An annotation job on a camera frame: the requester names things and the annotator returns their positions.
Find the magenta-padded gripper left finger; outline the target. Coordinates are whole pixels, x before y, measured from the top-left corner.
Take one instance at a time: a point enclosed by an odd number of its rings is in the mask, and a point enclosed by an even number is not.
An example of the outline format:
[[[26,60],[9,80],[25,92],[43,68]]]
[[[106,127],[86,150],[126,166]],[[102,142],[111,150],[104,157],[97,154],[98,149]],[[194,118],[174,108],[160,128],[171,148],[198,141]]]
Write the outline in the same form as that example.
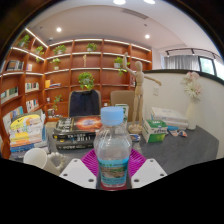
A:
[[[81,187],[95,189],[98,174],[97,157],[95,151],[90,150],[81,159],[72,159],[60,177]]]

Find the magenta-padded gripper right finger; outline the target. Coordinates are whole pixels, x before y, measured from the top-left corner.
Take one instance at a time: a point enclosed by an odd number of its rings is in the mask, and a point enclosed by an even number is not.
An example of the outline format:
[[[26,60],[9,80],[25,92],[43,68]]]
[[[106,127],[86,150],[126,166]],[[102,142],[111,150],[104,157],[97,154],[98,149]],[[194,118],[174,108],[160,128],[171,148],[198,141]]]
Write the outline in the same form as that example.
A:
[[[146,159],[136,150],[131,151],[128,171],[132,189],[141,188],[166,176],[155,159]]]

